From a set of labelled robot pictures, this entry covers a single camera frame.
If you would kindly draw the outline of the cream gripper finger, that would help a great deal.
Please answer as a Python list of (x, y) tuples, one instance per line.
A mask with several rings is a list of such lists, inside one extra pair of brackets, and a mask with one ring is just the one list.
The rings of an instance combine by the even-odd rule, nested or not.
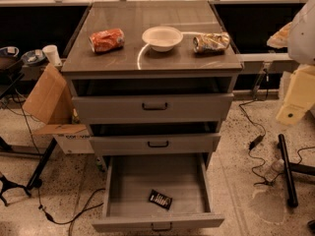
[(289, 77), (289, 84), (276, 119), (295, 125), (315, 104), (315, 67), (301, 64)]

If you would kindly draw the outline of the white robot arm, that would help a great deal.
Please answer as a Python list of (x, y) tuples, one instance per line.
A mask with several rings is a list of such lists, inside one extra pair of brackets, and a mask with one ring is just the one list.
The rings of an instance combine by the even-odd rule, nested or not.
[(283, 105), (276, 119), (296, 124), (315, 104), (315, 0), (308, 0), (293, 20), (273, 34), (267, 45), (287, 48), (299, 66), (290, 75)]

